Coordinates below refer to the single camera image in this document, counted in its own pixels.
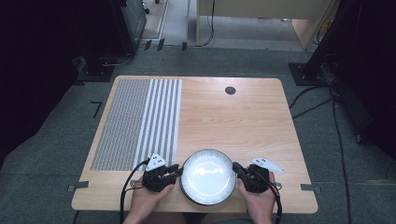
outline wooden table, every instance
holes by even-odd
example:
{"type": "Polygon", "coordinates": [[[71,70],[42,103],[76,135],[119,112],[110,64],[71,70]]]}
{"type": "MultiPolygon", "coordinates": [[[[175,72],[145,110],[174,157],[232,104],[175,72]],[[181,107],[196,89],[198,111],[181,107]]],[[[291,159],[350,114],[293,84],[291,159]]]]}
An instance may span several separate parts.
{"type": "MultiPolygon", "coordinates": [[[[200,16],[211,16],[214,0],[197,0],[196,44],[200,45],[200,16]]],[[[291,24],[307,49],[321,24],[339,0],[216,0],[214,16],[292,19],[291,24]]]]}
{"type": "MultiPolygon", "coordinates": [[[[76,210],[119,210],[120,192],[130,171],[91,170],[98,143],[111,110],[116,89],[125,79],[181,79],[177,163],[182,165],[194,152],[213,148],[232,161],[247,167],[251,158],[265,157],[286,170],[275,173],[284,213],[315,213],[318,210],[310,185],[299,140],[281,82],[276,78],[241,77],[117,77],[106,103],[92,148],[79,181],[89,181],[77,189],[72,206],[76,210]],[[227,94],[226,87],[235,94],[227,94]]],[[[137,179],[142,172],[136,172],[137,179]]],[[[125,200],[129,209],[131,190],[125,200]]],[[[158,212],[246,213],[239,191],[224,202],[201,206],[189,201],[176,184],[175,189],[156,208],[158,212]]]]}

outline human hand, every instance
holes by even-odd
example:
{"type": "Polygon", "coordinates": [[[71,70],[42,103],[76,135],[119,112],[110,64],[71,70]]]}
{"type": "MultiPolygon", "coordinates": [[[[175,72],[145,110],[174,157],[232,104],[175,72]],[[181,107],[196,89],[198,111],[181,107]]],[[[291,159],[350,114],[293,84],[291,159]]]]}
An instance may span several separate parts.
{"type": "MultiPolygon", "coordinates": [[[[274,173],[269,173],[269,180],[275,183],[274,173]]],[[[245,189],[244,182],[238,178],[237,188],[247,203],[247,212],[255,224],[272,223],[271,215],[275,205],[275,195],[268,189],[263,193],[252,193],[245,189]]]]}
{"type": "Polygon", "coordinates": [[[175,185],[166,186],[161,192],[152,192],[142,186],[142,177],[134,182],[131,209],[124,220],[124,224],[143,223],[151,214],[161,199],[168,195],[175,185]]]}

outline black hole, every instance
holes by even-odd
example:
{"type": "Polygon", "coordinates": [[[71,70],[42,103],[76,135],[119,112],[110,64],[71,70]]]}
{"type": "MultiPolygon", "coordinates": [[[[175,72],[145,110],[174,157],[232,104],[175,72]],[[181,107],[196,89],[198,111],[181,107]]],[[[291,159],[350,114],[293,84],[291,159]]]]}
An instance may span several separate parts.
{"type": "Polygon", "coordinates": [[[234,87],[227,87],[225,89],[225,92],[227,92],[227,94],[229,94],[229,95],[233,95],[234,93],[236,93],[236,90],[234,87]]]}

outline white bowl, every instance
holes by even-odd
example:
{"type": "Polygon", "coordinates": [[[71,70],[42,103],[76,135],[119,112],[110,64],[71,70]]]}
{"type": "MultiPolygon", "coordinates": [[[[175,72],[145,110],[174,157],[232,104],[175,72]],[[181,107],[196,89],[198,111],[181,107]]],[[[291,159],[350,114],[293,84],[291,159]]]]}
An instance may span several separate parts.
{"type": "Polygon", "coordinates": [[[183,164],[180,186],[191,201],[213,205],[226,200],[236,184],[233,162],[222,152],[204,149],[192,154],[183,164]]]}

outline wire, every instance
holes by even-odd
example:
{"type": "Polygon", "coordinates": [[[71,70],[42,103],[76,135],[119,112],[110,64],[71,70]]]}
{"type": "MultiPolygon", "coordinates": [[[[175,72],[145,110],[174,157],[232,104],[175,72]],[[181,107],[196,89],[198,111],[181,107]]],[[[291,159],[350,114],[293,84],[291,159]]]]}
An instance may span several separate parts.
{"type": "Polygon", "coordinates": [[[277,205],[277,211],[276,211],[276,220],[275,224],[280,223],[280,219],[282,219],[282,203],[280,202],[280,194],[279,190],[277,189],[276,186],[274,186],[272,183],[267,181],[259,172],[255,170],[251,170],[255,175],[257,175],[259,178],[261,178],[269,187],[269,189],[274,193],[275,200],[276,200],[276,205],[277,205]]]}
{"type": "Polygon", "coordinates": [[[128,63],[129,61],[131,61],[131,59],[132,59],[133,57],[134,57],[134,55],[131,54],[131,55],[129,56],[129,58],[128,58],[125,62],[123,62],[123,63],[102,63],[102,66],[107,67],[107,66],[121,66],[121,65],[125,65],[126,63],[128,63]]]}
{"type": "Polygon", "coordinates": [[[210,37],[207,39],[206,43],[204,43],[203,45],[197,45],[197,47],[204,47],[204,46],[208,45],[210,42],[212,42],[212,40],[214,39],[215,29],[213,27],[213,17],[214,17],[214,14],[215,14],[215,4],[216,4],[216,0],[213,0],[213,5],[212,5],[212,23],[211,24],[209,23],[209,18],[206,17],[207,23],[209,23],[210,30],[211,30],[210,37]]]}
{"type": "Polygon", "coordinates": [[[297,102],[298,98],[300,98],[300,96],[302,96],[303,94],[305,94],[305,93],[308,92],[308,91],[312,91],[312,90],[315,90],[315,89],[321,88],[321,87],[326,87],[326,86],[315,86],[315,87],[310,87],[310,88],[307,88],[307,89],[301,91],[301,92],[294,98],[293,103],[291,103],[291,105],[289,106],[289,109],[291,109],[291,108],[296,104],[296,102],[297,102]]]}
{"type": "Polygon", "coordinates": [[[147,165],[148,163],[149,163],[149,159],[137,164],[136,167],[132,170],[131,174],[128,176],[128,178],[125,181],[125,184],[124,184],[124,187],[122,188],[122,192],[121,192],[121,196],[120,196],[120,224],[123,223],[123,213],[124,213],[123,207],[124,207],[124,201],[125,201],[125,194],[126,194],[126,191],[130,190],[130,189],[126,190],[126,187],[128,186],[128,183],[130,182],[132,176],[134,175],[134,172],[136,172],[140,166],[147,165]]]}
{"type": "Polygon", "coordinates": [[[79,213],[79,211],[77,211],[76,214],[75,214],[75,218],[73,219],[73,224],[76,224],[78,213],[79,213]]]}
{"type": "Polygon", "coordinates": [[[336,98],[333,97],[333,100],[332,100],[332,116],[334,118],[335,130],[337,131],[338,142],[340,144],[340,149],[341,149],[341,163],[342,163],[342,167],[343,167],[344,183],[345,183],[345,187],[346,187],[347,223],[351,224],[352,223],[352,219],[351,219],[351,215],[350,215],[349,185],[348,185],[348,182],[347,182],[347,171],[346,171],[346,164],[345,164],[345,158],[344,158],[344,146],[343,146],[343,142],[342,142],[342,139],[341,139],[340,129],[338,127],[337,117],[336,117],[336,113],[335,113],[335,101],[336,101],[336,98]]]}
{"type": "Polygon", "coordinates": [[[326,104],[329,103],[332,99],[333,99],[333,98],[330,98],[330,99],[328,99],[328,100],[326,100],[326,101],[324,101],[324,102],[322,102],[322,103],[320,103],[320,104],[318,104],[318,105],[315,105],[315,106],[313,106],[313,107],[311,107],[311,108],[309,108],[309,109],[307,109],[307,110],[301,112],[300,114],[297,114],[297,115],[293,116],[293,119],[297,119],[298,117],[300,117],[300,116],[306,114],[307,112],[309,112],[309,111],[311,111],[311,110],[314,110],[314,109],[320,107],[321,105],[326,105],[326,104]]]}

